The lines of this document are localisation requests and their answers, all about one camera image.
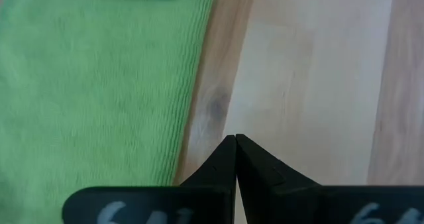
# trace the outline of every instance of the towel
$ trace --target towel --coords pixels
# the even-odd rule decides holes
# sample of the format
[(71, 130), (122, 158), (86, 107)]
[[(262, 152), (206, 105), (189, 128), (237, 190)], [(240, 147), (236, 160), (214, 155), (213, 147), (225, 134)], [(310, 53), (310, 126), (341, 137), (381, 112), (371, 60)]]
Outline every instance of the towel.
[(173, 181), (213, 0), (3, 0), (0, 223)]

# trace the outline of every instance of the green microfiber towel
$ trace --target green microfiber towel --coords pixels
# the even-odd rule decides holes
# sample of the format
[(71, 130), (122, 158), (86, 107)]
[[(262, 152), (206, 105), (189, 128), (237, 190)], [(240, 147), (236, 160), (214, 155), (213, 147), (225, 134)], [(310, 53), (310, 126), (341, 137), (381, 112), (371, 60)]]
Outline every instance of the green microfiber towel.
[(212, 0), (4, 0), (0, 223), (172, 183)]

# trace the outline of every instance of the black plastic object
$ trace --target black plastic object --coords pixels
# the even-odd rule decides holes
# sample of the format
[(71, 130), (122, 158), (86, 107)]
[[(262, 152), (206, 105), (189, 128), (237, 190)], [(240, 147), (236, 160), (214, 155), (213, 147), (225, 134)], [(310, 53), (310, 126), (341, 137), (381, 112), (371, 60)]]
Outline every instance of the black plastic object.
[(65, 224), (231, 224), (236, 187), (234, 136), (228, 136), (180, 187), (87, 188), (66, 200)]
[(321, 186), (244, 135), (227, 136), (179, 187), (88, 188), (65, 224), (231, 224), (235, 177), (249, 224), (424, 223), (423, 187)]

